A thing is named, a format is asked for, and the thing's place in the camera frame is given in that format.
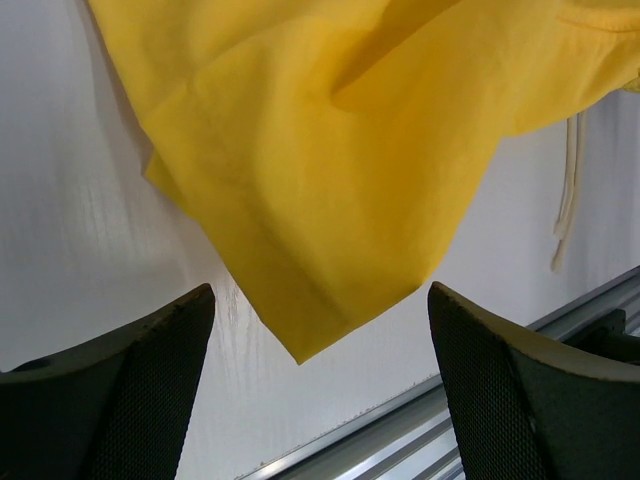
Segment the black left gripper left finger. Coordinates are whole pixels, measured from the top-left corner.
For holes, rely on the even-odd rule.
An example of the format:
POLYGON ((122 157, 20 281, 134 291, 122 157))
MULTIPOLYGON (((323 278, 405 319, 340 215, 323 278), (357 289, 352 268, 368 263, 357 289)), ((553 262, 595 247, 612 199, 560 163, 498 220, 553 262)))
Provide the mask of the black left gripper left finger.
POLYGON ((2 373, 2 478, 174 478, 214 316, 214 293, 203 284, 2 373))

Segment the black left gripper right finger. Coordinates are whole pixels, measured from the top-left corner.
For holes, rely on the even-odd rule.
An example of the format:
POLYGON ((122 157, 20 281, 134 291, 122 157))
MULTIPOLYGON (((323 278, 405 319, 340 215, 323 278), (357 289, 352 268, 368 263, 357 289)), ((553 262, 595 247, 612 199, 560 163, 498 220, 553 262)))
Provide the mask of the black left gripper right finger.
POLYGON ((441 283, 428 313, 467 478, 638 477, 639 340, 623 310, 566 342, 441 283))

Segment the yellow shorts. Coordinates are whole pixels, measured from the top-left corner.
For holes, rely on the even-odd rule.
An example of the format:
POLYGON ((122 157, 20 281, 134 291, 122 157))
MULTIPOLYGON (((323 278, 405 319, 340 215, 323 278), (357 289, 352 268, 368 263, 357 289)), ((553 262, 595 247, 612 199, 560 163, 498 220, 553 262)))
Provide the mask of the yellow shorts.
POLYGON ((419 289, 501 139, 639 74, 635 1, 94 1, 147 179, 298 363, 419 289))

